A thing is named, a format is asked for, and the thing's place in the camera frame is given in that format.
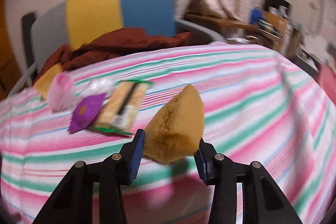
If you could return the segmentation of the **purple packet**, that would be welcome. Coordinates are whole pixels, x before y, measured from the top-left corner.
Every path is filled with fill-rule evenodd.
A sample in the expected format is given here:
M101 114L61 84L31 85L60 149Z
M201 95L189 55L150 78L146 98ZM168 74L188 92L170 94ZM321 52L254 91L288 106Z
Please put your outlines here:
M105 98L106 93L102 93L82 99L72 113L68 132L73 134L88 128L101 111Z

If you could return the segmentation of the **pink plastic item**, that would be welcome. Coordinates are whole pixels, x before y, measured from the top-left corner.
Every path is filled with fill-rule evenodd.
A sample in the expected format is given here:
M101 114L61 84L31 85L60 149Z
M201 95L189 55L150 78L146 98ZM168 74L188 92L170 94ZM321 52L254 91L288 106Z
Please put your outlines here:
M74 82L66 72L57 74L48 92L48 106L53 112L73 110L77 104Z

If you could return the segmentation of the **white plastic ball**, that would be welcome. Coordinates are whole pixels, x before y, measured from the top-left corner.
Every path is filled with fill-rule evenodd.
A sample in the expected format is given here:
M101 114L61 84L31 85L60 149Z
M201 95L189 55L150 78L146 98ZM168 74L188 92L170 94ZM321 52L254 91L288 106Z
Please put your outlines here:
M107 97L111 96L114 90L114 81L108 77L93 79L85 89L87 96L106 94Z

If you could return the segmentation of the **striped pink green tablecloth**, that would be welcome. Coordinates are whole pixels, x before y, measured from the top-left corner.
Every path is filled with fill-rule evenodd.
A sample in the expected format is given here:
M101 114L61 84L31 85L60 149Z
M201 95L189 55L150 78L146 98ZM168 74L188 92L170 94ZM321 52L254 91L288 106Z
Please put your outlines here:
M153 81L132 131L186 85L205 107L204 139L233 161L262 163L303 223L319 223L335 186L335 106L321 87L279 53L212 43L136 53L71 72L80 93L96 79ZM118 152L121 136L68 133L71 112L53 113L33 89L1 102L1 197L32 223L76 161Z

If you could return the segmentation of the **dark red cloth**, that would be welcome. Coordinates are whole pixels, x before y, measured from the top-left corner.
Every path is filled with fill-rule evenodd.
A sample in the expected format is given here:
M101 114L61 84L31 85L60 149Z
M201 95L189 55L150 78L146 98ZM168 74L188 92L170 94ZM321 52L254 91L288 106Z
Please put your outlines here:
M74 71L100 61L126 56L137 52L162 50L189 45L190 32L176 34L173 37L149 36L141 28L121 28L103 34L89 44L72 50L63 44L47 59L39 72L38 81L54 65L60 64L64 71Z

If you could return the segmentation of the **wooden side shelf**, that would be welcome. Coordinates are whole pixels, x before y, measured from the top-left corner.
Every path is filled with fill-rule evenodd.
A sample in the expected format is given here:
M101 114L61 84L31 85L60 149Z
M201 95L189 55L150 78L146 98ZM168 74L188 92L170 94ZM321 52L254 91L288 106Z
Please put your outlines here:
M262 30L256 24L248 24L243 21L216 18L212 16L185 13L184 19L222 34L225 38L241 34L242 36L255 36L260 39L259 44L280 52L283 38Z

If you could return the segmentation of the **blue cup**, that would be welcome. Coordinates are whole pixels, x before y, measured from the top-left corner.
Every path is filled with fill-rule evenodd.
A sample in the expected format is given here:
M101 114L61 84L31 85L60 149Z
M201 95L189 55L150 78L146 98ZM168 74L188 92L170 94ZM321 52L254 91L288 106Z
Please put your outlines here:
M249 24L255 24L263 17L263 10L260 7L250 9Z

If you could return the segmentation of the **black foam roll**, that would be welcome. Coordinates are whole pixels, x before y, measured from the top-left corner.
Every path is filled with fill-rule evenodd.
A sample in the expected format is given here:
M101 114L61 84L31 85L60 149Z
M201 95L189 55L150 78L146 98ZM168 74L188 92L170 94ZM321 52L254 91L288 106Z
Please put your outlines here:
M33 44L31 38L31 28L36 21L36 13L28 12L21 18L22 41L25 51L26 64L30 68L34 63Z

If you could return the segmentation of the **grey yellow blue chair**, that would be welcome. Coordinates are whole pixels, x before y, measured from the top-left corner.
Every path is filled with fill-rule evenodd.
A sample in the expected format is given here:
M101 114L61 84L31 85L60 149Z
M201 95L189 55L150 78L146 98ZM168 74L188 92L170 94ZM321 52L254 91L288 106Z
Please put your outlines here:
M189 30L211 42L223 42L221 34L176 19L174 0L67 0L37 16L31 28L34 63L11 89L19 92L28 78L41 71L60 46L76 50L105 33L120 28L141 28L149 36L173 37L177 30Z

